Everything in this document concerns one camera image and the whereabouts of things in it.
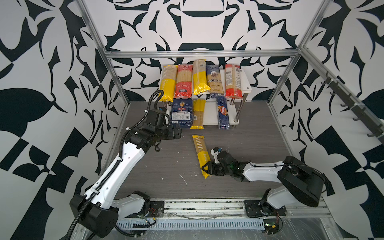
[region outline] barcode label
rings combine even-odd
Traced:
[[[173,112],[172,120],[190,120],[190,112]]]

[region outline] barilla package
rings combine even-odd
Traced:
[[[191,99],[173,99],[171,121],[178,123],[181,127],[191,127],[192,125],[192,108],[193,101]]]
[[[217,121],[219,129],[229,129],[229,117],[227,99],[224,97],[217,99]]]

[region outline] spaghetti package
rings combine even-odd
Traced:
[[[163,97],[160,101],[173,101],[173,95],[175,94],[177,66],[164,66],[161,73],[160,90],[164,91]]]
[[[197,157],[199,159],[200,168],[204,166],[207,162],[211,161],[211,158],[209,157],[207,147],[205,146],[205,140],[203,136],[200,135],[192,135],[193,143],[195,144]],[[201,170],[201,173],[205,178],[209,176],[208,173]]]
[[[178,123],[180,127],[190,127],[192,125],[192,100],[174,99],[170,118],[172,123]]]
[[[219,129],[229,129],[229,116],[226,98],[217,99],[217,121]]]
[[[237,65],[225,65],[225,97],[243,99],[241,92],[240,67]]]
[[[219,65],[207,65],[207,83],[211,98],[224,96]]]
[[[204,129],[203,116],[204,116],[205,100],[198,99],[193,101],[193,123],[191,129]]]
[[[177,68],[175,98],[192,97],[192,64],[181,64]]]
[[[210,89],[207,85],[207,72],[205,59],[193,62],[193,94],[198,95]]]

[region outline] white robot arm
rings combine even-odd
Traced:
[[[231,175],[237,181],[253,182],[258,180],[280,182],[283,186],[267,189],[259,202],[259,213],[253,217],[269,215],[281,207],[301,202],[310,207],[317,207],[326,177],[318,170],[292,156],[284,161],[254,164],[238,162],[229,153],[216,147],[211,150],[215,162],[210,161],[202,170],[216,176]]]

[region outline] black and white patterned wall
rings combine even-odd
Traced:
[[[0,232],[60,239],[124,102],[72,0],[0,3]]]
[[[295,49],[321,0],[86,0],[109,51]],[[120,59],[113,65],[131,101],[148,100],[161,66],[193,58]],[[211,58],[239,64],[248,100],[267,100],[288,57]]]
[[[383,119],[384,2],[335,0],[308,44]],[[295,156],[325,173],[323,194],[347,238],[384,237],[384,146],[301,58],[273,106]]]

